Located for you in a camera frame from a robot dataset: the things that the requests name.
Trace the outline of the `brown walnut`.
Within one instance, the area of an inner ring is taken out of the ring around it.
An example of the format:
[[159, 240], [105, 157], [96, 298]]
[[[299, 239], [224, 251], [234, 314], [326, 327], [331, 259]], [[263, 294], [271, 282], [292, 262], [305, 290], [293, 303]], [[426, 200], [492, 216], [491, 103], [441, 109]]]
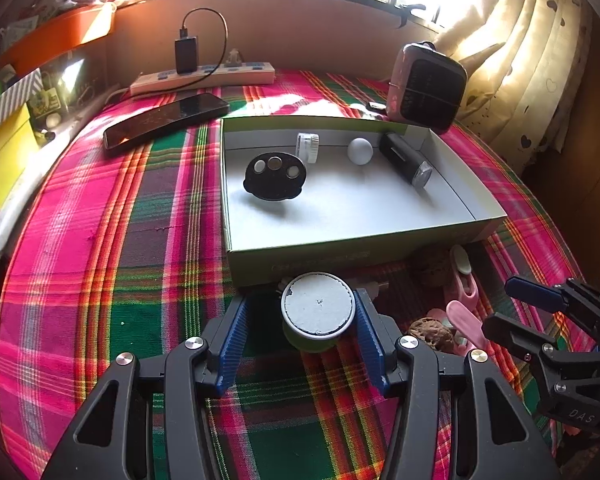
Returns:
[[418, 318], [410, 325], [408, 333], [436, 351], [454, 352], [453, 331], [435, 318]]
[[452, 278], [450, 248], [429, 245], [415, 250], [408, 257], [414, 277], [427, 287], [442, 287]]

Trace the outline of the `pink earphone case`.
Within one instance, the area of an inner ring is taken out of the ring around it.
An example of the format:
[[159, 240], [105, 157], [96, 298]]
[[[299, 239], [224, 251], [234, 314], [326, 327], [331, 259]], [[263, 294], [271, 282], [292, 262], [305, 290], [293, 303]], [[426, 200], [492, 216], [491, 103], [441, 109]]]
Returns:
[[431, 309], [427, 316], [455, 330], [453, 352], [458, 356], [466, 356], [474, 349], [488, 348], [488, 342], [482, 332], [482, 322], [462, 302], [451, 300], [444, 310]]

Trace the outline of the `pink clip with green pad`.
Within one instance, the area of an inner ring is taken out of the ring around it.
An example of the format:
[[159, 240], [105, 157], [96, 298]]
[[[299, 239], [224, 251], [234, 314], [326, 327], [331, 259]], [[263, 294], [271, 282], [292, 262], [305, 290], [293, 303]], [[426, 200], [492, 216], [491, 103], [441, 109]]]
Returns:
[[445, 285], [446, 301], [457, 300], [472, 312], [477, 311], [479, 302], [478, 286], [472, 274], [468, 253], [460, 245], [450, 249], [451, 281]]

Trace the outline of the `white green spool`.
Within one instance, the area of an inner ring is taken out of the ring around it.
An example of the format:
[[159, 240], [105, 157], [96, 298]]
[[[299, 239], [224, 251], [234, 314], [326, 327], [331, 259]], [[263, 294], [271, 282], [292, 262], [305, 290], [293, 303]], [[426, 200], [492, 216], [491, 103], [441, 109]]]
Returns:
[[310, 272], [293, 278], [280, 297], [283, 332], [300, 351], [322, 353], [335, 347], [355, 317], [355, 296], [341, 278]]

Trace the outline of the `white ball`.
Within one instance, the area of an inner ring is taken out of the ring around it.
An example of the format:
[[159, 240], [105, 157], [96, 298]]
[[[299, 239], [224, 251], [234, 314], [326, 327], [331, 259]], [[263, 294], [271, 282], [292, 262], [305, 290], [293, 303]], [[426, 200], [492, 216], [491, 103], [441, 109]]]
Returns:
[[365, 138], [353, 139], [347, 147], [348, 159], [356, 166], [367, 165], [374, 157], [374, 147]]

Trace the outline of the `black disc with magnets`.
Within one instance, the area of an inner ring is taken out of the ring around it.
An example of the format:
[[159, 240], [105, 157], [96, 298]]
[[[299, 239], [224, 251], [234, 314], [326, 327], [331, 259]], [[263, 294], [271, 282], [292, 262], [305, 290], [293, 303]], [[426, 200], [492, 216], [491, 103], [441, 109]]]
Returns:
[[293, 200], [306, 182], [306, 165], [296, 155], [268, 152], [248, 162], [242, 185], [246, 192], [267, 202]]

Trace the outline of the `plaid tablecloth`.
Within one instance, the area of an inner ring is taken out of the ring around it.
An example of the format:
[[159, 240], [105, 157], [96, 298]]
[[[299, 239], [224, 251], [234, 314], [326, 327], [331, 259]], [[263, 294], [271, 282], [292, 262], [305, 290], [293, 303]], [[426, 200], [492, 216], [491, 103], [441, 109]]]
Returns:
[[[270, 86], [215, 90], [234, 115], [361, 117], [356, 103], [385, 101], [388, 84], [305, 70], [276, 70]], [[12, 256], [0, 304], [0, 428], [6, 452], [39, 479], [87, 393], [118, 354], [139, 358], [198, 335], [233, 295], [223, 260], [219, 123], [181, 131], [115, 158], [102, 133], [164, 98], [110, 106], [62, 155], [34, 202]], [[580, 270], [550, 216], [498, 155], [466, 129], [442, 138], [503, 206], [507, 218], [466, 245], [478, 315], [502, 312], [588, 351], [591, 338], [504, 294], [522, 274], [554, 285]], [[416, 263], [357, 274], [388, 282], [378, 311], [405, 330], [437, 308]], [[396, 400], [368, 381], [352, 337], [325, 353], [301, 353], [279, 316], [264, 341], [250, 330], [237, 385], [207, 403], [223, 479], [376, 479]]]

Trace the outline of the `green shallow cardboard box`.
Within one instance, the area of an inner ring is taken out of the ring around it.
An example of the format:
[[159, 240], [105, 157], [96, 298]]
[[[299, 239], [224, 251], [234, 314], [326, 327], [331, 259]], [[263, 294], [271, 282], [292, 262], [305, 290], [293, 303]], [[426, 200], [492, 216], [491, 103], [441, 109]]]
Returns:
[[[358, 138], [373, 146], [395, 132], [432, 168], [415, 188], [376, 152], [358, 166]], [[246, 171], [292, 154], [298, 135], [318, 137], [315, 164], [304, 165], [300, 194], [269, 202], [244, 187]], [[431, 244], [484, 240], [506, 212], [449, 147], [449, 133], [365, 119], [320, 116], [234, 117], [222, 121], [220, 164], [226, 258], [237, 287], [312, 271], [339, 273], [405, 258]]]

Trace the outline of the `pink black mini heater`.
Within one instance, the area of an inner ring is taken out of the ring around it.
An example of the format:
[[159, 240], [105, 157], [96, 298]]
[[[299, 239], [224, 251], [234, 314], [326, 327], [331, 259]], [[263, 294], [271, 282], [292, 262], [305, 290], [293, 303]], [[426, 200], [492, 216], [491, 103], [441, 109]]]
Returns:
[[464, 67], [431, 42], [406, 44], [389, 80], [387, 116], [392, 122], [444, 133], [460, 109], [467, 79]]

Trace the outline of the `yellow box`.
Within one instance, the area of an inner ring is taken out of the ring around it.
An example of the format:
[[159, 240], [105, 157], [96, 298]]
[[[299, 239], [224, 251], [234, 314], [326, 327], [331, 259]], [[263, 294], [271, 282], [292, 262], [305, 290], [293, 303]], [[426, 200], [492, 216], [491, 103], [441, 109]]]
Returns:
[[39, 149], [29, 109], [22, 104], [0, 125], [0, 210], [27, 163]]

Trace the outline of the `black smartphone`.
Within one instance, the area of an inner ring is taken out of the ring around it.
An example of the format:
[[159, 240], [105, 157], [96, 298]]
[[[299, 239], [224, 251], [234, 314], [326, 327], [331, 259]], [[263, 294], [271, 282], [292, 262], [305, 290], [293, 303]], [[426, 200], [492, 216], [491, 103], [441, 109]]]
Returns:
[[230, 104], [217, 96], [196, 94], [117, 122], [105, 130], [102, 144], [107, 153], [134, 148], [157, 136], [212, 122], [229, 111]]

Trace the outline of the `striped box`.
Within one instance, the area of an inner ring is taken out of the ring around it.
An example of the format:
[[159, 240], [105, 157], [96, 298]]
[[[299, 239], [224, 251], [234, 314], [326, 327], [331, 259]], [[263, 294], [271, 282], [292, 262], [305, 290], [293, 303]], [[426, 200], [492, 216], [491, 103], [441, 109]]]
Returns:
[[0, 95], [0, 126], [18, 108], [43, 89], [42, 73], [36, 68]]

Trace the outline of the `white plug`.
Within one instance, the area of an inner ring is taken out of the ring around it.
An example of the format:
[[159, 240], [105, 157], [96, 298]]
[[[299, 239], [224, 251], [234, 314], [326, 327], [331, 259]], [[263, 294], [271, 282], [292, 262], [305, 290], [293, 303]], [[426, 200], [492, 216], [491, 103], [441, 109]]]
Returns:
[[230, 53], [225, 60], [225, 65], [227, 67], [237, 67], [242, 65], [242, 55], [237, 49], [230, 50]]

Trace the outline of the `white power strip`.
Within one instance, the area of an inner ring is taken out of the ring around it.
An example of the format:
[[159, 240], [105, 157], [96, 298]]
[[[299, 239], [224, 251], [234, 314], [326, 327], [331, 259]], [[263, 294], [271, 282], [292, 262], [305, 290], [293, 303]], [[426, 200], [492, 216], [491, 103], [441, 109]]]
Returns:
[[151, 92], [272, 84], [275, 76], [276, 70], [268, 62], [242, 63], [237, 66], [222, 64], [216, 70], [212, 65], [204, 65], [198, 72], [187, 74], [178, 74], [176, 70], [163, 70], [159, 73], [140, 75], [130, 85], [129, 94], [140, 96]]

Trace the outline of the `black charger adapter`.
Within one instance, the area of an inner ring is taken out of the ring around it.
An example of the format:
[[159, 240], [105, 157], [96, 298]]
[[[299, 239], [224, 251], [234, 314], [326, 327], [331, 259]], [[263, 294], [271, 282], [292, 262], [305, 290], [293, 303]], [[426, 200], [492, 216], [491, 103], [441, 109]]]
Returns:
[[182, 37], [174, 42], [175, 70], [179, 75], [196, 73], [198, 70], [198, 39]]

